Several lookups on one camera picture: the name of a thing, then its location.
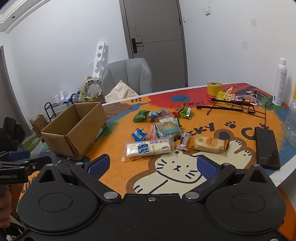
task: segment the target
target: door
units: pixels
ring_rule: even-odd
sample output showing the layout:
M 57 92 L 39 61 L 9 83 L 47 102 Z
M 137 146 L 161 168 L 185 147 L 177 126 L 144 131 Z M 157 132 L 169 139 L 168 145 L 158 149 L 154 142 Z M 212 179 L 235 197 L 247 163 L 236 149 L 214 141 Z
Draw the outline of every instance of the door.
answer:
M 154 92 L 186 87 L 186 52 L 177 1 L 124 0 L 132 57 L 147 61 Z

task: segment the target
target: human hand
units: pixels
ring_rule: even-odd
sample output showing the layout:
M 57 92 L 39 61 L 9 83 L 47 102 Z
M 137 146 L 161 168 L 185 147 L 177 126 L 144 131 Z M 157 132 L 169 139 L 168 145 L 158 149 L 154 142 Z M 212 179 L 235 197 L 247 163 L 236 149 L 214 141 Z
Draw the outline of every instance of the human hand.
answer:
M 11 193 L 6 191 L 3 197 L 0 197 L 0 228 L 8 228 L 10 226 Z

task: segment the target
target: blue gripper pad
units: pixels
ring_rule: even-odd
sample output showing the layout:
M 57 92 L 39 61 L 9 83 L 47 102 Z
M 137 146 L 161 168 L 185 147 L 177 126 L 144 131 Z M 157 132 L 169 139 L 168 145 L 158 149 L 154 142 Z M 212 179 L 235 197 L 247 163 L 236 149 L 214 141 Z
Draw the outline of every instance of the blue gripper pad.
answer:
M 18 160 L 23 160 L 23 159 L 29 158 L 30 156 L 31 156 L 31 153 L 28 150 L 14 151 L 14 152 L 9 153 L 8 160 L 9 161 L 18 161 Z
M 91 161 L 87 166 L 87 172 L 100 179 L 109 170 L 110 157 L 107 154 L 103 154 L 94 161 Z
M 197 157 L 197 169 L 207 180 L 209 180 L 211 177 L 215 176 L 219 172 L 218 167 L 214 166 L 208 160 L 210 159 L 204 155 L 200 155 Z

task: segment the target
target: masking tape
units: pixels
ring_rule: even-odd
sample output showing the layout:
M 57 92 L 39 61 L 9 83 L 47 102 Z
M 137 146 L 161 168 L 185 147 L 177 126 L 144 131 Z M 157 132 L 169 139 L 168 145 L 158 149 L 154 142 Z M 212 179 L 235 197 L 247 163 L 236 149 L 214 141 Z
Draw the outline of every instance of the masking tape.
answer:
M 218 92 L 222 91 L 222 84 L 211 82 L 207 84 L 207 94 L 217 96 Z

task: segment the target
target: gray chair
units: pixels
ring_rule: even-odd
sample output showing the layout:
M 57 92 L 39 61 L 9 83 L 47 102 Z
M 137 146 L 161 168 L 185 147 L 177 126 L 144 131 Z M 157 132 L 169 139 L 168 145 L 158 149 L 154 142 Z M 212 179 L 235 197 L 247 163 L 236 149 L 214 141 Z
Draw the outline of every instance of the gray chair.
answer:
M 143 58 L 108 64 L 102 76 L 104 96 L 108 95 L 121 80 L 139 95 L 153 92 L 151 70 Z

